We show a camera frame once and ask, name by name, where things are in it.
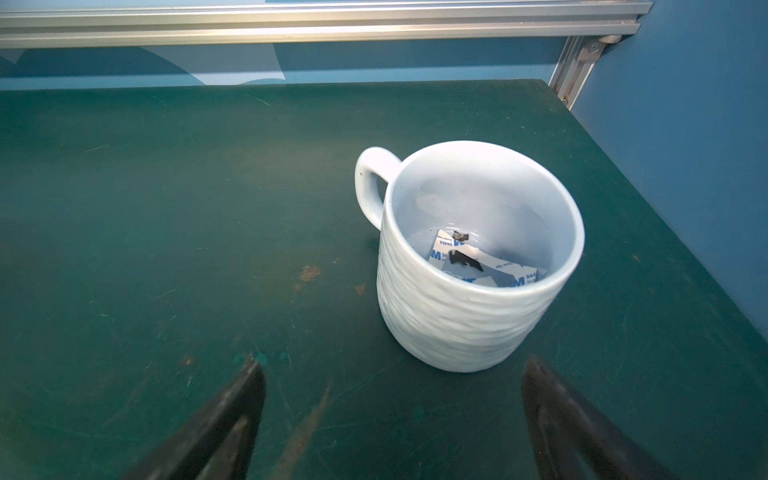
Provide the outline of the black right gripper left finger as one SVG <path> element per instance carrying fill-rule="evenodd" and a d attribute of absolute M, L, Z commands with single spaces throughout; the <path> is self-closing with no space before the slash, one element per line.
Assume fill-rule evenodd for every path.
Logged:
<path fill-rule="evenodd" d="M 266 399 L 261 366 L 248 360 L 232 381 L 124 479 L 244 479 Z"/>

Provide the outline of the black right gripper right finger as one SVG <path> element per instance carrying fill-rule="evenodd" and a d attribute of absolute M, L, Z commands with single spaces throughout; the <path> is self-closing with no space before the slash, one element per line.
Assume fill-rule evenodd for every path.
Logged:
<path fill-rule="evenodd" d="M 553 367 L 528 357 L 521 393 L 542 479 L 675 479 Z"/>

